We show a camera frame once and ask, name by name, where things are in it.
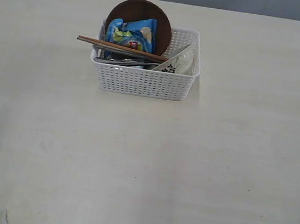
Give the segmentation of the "white perforated plastic basket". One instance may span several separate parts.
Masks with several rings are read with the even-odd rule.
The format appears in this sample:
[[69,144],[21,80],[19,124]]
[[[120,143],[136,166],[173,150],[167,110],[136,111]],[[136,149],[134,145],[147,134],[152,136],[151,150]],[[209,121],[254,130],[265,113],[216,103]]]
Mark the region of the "white perforated plastic basket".
[[91,60],[98,74],[99,87],[118,93],[155,97],[168,100],[183,100],[197,76],[200,74],[200,34],[189,28],[173,28],[172,38],[163,56],[177,55],[187,45],[193,49],[190,66],[184,74],[145,70],[136,67],[107,65],[97,57],[103,53],[92,49]]

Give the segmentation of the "white floral ceramic bowl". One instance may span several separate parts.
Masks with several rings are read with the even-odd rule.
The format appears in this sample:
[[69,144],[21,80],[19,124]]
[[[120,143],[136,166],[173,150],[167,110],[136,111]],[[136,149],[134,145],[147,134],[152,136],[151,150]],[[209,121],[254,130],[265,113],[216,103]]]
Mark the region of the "white floral ceramic bowl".
[[155,66],[152,71],[187,74],[194,60],[193,45],[189,44],[167,61]]

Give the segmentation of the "silver metal fork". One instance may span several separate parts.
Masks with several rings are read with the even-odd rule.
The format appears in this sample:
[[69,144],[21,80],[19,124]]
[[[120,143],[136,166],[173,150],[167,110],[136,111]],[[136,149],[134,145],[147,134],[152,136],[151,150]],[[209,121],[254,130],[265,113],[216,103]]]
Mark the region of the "silver metal fork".
[[141,62],[141,61],[132,61],[132,60],[111,60],[111,59],[103,59],[100,57],[94,57],[93,60],[98,63],[103,64],[111,64],[111,65],[120,65],[120,66],[157,66],[160,65],[158,63],[149,63],[149,62]]

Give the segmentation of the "blue chips bag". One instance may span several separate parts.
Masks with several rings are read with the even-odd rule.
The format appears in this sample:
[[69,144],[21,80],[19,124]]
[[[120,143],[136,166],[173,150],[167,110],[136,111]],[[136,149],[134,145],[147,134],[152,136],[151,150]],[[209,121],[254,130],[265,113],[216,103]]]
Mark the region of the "blue chips bag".
[[105,40],[110,43],[155,54],[156,19],[125,22],[122,18],[109,23]]

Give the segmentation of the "brown round wooden plate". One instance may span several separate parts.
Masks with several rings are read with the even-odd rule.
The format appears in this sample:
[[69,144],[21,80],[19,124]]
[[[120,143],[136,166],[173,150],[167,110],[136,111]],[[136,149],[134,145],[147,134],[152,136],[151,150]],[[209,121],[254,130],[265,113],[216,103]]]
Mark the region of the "brown round wooden plate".
[[172,28],[167,15],[160,7],[146,0],[126,0],[115,6],[105,21],[105,32],[113,19],[125,22],[156,19],[155,55],[162,55],[170,45]]

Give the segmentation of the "silver metal knife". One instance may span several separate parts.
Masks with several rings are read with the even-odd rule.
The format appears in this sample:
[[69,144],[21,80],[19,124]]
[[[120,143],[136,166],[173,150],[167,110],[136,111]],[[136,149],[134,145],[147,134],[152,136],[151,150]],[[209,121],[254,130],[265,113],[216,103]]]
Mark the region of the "silver metal knife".
[[95,45],[95,44],[93,44],[92,47],[93,48],[98,48],[98,49],[103,50],[103,51],[124,55],[124,56],[131,56],[133,58],[141,58],[141,59],[145,59],[145,60],[149,60],[149,61],[154,61],[153,58],[149,58],[149,57],[146,57],[146,56],[143,56],[143,55],[138,55],[136,53],[129,53],[129,52],[124,51],[124,50],[112,49],[112,48],[99,46],[99,45]]

